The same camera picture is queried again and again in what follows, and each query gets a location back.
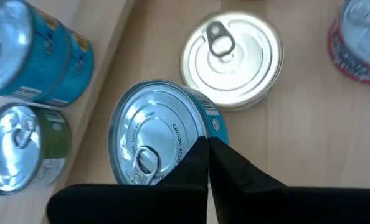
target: blue can label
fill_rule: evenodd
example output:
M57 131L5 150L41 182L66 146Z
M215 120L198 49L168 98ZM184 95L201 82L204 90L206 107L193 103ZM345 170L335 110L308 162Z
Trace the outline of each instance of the blue can label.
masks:
M341 19L337 19L328 35L329 54L334 64L348 77L370 83L370 65L350 51L341 35Z
M205 117L209 137L218 137L222 142L229 144L227 127L224 119L214 103L201 92L183 87L194 98L199 111Z
M90 44L82 36L67 29L70 42L70 58L63 79L46 97L39 100L52 106L65 106L75 101L86 89L93 70L93 54Z
M65 29L55 18L28 5L32 17L32 43L21 70L0 96L26 101L45 97L63 75L69 58Z

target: black object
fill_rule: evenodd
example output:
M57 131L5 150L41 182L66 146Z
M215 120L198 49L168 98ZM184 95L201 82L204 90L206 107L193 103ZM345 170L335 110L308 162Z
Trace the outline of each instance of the black object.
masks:
M51 198L48 218L51 224L206 223L208 161L219 223L370 223L370 189L287 187L218 138L199 138L156 186L68 187Z
M286 187L218 138L210 146L219 223L370 223L370 189Z
M47 206L51 224L206 223L209 143L199 138L158 185L73 185Z

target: blue and yellow label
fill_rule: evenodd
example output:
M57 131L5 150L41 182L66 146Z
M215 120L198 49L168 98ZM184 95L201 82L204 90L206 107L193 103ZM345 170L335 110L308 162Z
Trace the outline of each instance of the blue and yellow label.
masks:
M66 28L70 42L70 58L65 75L58 86L39 103L65 106L75 101L88 86L93 70L93 54L88 41Z

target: tin can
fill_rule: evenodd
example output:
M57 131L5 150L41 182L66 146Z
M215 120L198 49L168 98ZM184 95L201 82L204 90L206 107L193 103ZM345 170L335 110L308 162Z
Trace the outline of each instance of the tin can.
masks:
M53 183L70 141L69 126L56 111L20 103L0 108L0 195Z
M346 0L330 28L329 54L348 77L370 83L370 0Z
M70 58L65 75L54 90L39 100L52 106L65 106L74 102L87 88L93 70L93 54L89 42L66 28L70 43Z
M187 86L225 111L262 101L283 65L283 47L273 25L242 11L207 16L188 38L181 56Z
M68 60L69 40L57 19L25 1L0 1L0 96L45 97Z
M116 180L157 184L200 136L217 136L228 144L224 119L202 93L166 80L133 86L119 100L108 132Z

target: can lid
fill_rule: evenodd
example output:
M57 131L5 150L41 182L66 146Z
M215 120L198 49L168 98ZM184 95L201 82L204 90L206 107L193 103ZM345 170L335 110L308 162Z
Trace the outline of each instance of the can lid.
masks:
M30 12L24 1L0 1L0 89L21 69L32 41Z
M40 161L40 126L26 105L0 108L0 194L25 188Z
M370 64L370 0L346 1L340 29L348 49Z
M266 93L283 63L273 26L247 12L214 14L191 34L181 57L184 81L221 108L240 108Z
M206 126L184 90L164 80L139 83L123 95L111 117L113 173L121 184L157 184L199 136L207 137Z

